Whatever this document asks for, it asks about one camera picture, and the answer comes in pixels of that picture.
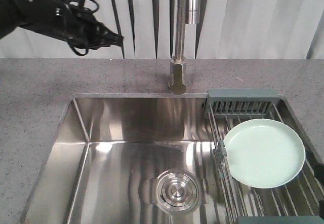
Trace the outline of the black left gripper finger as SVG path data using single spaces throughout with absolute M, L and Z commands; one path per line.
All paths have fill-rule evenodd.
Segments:
M 121 34 L 117 34 L 107 27 L 102 31 L 102 46 L 110 47 L 117 46 L 122 47 L 124 42 L 124 37 Z

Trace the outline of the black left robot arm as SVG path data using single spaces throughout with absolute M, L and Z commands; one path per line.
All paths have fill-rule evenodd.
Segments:
M 94 0 L 1 0 L 1 37 L 17 27 L 65 41 L 80 55 L 79 49 L 122 46 L 123 36 L 99 22 L 85 2 Z

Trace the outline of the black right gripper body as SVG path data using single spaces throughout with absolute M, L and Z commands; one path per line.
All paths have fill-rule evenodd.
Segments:
M 314 176 L 315 176 L 315 178 L 324 178 L 324 164 L 323 163 L 315 164 Z

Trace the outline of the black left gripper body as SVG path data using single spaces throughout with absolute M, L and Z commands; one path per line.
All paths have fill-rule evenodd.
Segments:
M 106 26 L 95 13 L 96 0 L 55 0 L 54 38 L 65 41 L 71 49 L 99 49 Z

